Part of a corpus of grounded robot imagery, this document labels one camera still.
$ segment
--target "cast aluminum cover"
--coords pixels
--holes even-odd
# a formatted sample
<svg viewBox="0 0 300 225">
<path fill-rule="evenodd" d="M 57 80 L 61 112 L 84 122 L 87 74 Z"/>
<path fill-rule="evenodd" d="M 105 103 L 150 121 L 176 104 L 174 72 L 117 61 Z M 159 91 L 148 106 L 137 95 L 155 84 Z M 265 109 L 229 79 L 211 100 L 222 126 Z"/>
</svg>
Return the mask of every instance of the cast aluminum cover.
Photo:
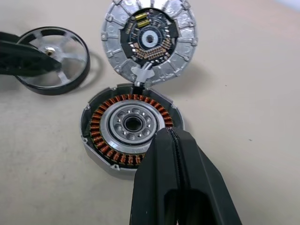
<svg viewBox="0 0 300 225">
<path fill-rule="evenodd" d="M 101 32 L 114 70 L 152 86 L 180 76 L 198 44 L 186 0 L 113 0 Z"/>
</svg>

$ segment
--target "clamp jaw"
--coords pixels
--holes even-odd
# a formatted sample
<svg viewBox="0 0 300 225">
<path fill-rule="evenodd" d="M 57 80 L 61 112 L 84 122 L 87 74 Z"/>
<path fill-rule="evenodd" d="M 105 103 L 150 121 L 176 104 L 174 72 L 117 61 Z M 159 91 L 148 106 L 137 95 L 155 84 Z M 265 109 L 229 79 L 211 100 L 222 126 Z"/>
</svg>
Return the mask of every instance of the clamp jaw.
<svg viewBox="0 0 300 225">
<path fill-rule="evenodd" d="M 164 128 L 135 174 L 130 225 L 241 225 L 224 180 L 190 133 Z"/>
</svg>

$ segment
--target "metal ring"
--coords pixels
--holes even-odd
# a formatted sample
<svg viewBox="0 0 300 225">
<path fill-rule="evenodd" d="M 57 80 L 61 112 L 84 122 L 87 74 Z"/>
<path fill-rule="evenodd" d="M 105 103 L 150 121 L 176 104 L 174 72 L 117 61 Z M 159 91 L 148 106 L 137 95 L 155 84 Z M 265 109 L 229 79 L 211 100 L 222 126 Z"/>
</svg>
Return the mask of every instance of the metal ring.
<svg viewBox="0 0 300 225">
<path fill-rule="evenodd" d="M 150 131 L 149 128 L 145 127 L 144 132 L 147 132 L 147 130 L 149 130 L 150 132 L 147 135 L 143 135 L 143 139 L 140 140 L 127 139 L 126 136 L 133 133 L 126 132 L 124 127 L 121 127 L 122 128 L 121 131 L 126 132 L 125 135 L 121 136 L 116 131 L 117 129 L 115 127 L 116 123 L 114 123 L 115 116 L 124 112 L 124 109 L 127 109 L 128 107 L 139 109 L 140 110 L 139 115 L 143 116 L 143 119 L 145 119 L 147 116 L 145 113 L 148 113 L 148 115 L 152 115 L 153 129 Z M 124 112 L 124 113 L 125 113 L 124 117 L 126 116 L 126 114 L 131 114 L 131 112 Z M 119 122 L 119 124 L 121 124 L 122 117 L 119 116 L 118 118 L 121 119 Z M 126 100 L 126 101 L 121 101 L 113 104 L 105 111 L 100 122 L 100 132 L 102 134 L 103 139 L 107 142 L 107 144 L 111 148 L 116 149 L 119 152 L 128 153 L 128 154 L 140 154 L 147 151 L 150 145 L 149 141 L 153 138 L 157 130 L 160 130 L 164 127 L 165 127 L 164 118 L 156 108 L 154 108 L 150 104 L 141 101 L 136 101 L 136 100 Z"/>
<path fill-rule="evenodd" d="M 142 43 L 148 48 L 153 48 L 158 44 L 158 35 L 154 31 L 148 30 L 142 35 Z"/>
</svg>

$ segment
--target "yellow capacitor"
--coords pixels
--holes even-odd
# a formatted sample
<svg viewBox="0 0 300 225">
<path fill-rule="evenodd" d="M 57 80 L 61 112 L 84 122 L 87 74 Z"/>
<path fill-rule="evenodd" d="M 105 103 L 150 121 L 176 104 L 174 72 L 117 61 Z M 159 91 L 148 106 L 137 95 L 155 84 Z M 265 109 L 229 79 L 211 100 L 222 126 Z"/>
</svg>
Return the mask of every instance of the yellow capacitor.
<svg viewBox="0 0 300 225">
<path fill-rule="evenodd" d="M 141 20 L 141 19 L 146 18 L 147 16 L 148 16 L 147 13 L 142 13 L 142 14 L 136 15 L 136 16 L 135 16 L 135 19 L 136 19 L 136 20 Z"/>
<path fill-rule="evenodd" d="M 147 26 L 147 25 L 149 25 L 149 24 L 150 24 L 150 21 L 149 21 L 149 20 L 143 20 L 143 21 L 141 21 L 141 22 L 139 22 L 139 23 L 137 24 L 137 27 L 138 27 L 138 28 L 141 28 L 141 27 Z"/>
</svg>

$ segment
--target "metal spoke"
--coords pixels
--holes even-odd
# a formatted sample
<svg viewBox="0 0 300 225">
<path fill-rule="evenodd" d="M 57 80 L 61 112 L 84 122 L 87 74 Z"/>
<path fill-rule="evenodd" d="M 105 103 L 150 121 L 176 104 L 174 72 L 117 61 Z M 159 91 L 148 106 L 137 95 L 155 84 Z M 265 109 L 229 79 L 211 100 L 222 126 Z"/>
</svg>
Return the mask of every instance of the metal spoke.
<svg viewBox="0 0 300 225">
<path fill-rule="evenodd" d="M 63 53 L 60 55 L 63 59 L 73 59 L 78 61 L 86 62 L 86 55 L 77 54 L 77 53 Z"/>
<path fill-rule="evenodd" d="M 67 84 L 67 83 L 71 82 L 71 81 L 67 78 L 66 74 L 65 74 L 63 71 L 60 71 L 60 72 L 58 73 L 58 77 L 60 78 L 62 84 Z"/>
<path fill-rule="evenodd" d="M 66 32 L 65 35 L 63 36 L 61 42 L 58 44 L 58 46 L 63 47 L 66 43 L 68 43 L 69 41 L 72 41 L 73 36 L 74 36 L 74 34 L 72 34 L 70 32 Z"/>
<path fill-rule="evenodd" d="M 42 35 L 41 31 L 36 30 L 36 31 L 33 32 L 33 35 L 38 40 L 38 46 L 37 47 L 40 47 L 42 45 L 42 42 L 43 42 L 43 35 Z"/>
</svg>

